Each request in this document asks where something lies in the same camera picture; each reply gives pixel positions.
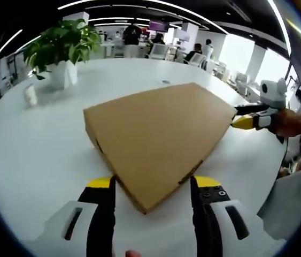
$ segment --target cardboard box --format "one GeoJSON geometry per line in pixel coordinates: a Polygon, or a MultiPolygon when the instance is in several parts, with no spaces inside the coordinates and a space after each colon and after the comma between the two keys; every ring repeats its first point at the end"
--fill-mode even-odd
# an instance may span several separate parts
{"type": "Polygon", "coordinates": [[[134,205],[147,213],[184,183],[236,110],[197,84],[155,89],[84,110],[86,131],[134,205]]]}

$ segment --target black ceiling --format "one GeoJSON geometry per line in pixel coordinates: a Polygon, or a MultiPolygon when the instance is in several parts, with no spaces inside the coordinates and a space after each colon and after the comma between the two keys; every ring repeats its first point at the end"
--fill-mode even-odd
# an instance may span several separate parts
{"type": "MultiPolygon", "coordinates": [[[[95,0],[73,5],[62,10],[57,9],[72,2],[75,2],[75,0],[0,1],[0,47],[18,30],[23,29],[22,33],[2,51],[0,57],[16,51],[24,43],[55,24],[63,16],[80,11],[88,12],[90,19],[131,16],[179,21],[182,19],[177,15],[181,15],[201,23],[211,31],[220,32],[214,26],[194,15],[171,6],[143,0],[95,0]],[[146,6],[171,12],[174,15],[139,7],[106,6],[86,9],[88,7],[111,4],[146,6]]],[[[212,21],[223,21],[254,28],[284,41],[279,24],[267,0],[165,0],[165,2],[196,12],[212,21]],[[249,17],[250,21],[243,19],[237,10],[241,10],[245,16],[249,17]]]]}

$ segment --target green leaves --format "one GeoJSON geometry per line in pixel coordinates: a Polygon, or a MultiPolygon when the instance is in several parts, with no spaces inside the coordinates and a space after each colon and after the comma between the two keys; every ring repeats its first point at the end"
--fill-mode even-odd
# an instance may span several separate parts
{"type": "Polygon", "coordinates": [[[63,20],[41,33],[41,37],[25,49],[24,61],[36,69],[34,74],[38,79],[44,79],[37,74],[47,71],[48,65],[68,60],[73,64],[78,61],[86,62],[90,58],[90,52],[98,49],[100,35],[89,25],[78,28],[82,22],[85,21],[63,20]]]}

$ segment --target white pot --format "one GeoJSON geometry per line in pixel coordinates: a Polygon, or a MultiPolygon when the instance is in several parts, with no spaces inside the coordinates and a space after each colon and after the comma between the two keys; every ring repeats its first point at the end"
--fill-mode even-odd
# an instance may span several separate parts
{"type": "Polygon", "coordinates": [[[78,70],[71,61],[61,61],[58,65],[47,66],[50,71],[50,85],[55,90],[72,87],[78,82],[78,70]]]}

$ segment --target potted plant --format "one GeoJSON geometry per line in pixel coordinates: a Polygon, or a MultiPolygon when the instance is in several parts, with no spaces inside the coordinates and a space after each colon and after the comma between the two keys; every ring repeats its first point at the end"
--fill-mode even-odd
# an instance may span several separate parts
{"type": "Polygon", "coordinates": [[[46,71],[50,72],[51,85],[55,89],[77,83],[75,64],[88,61],[90,52],[96,51],[101,43],[96,30],[83,22],[83,19],[63,20],[41,33],[41,37],[24,50],[24,61],[38,79],[44,79],[39,73],[46,71]]]}

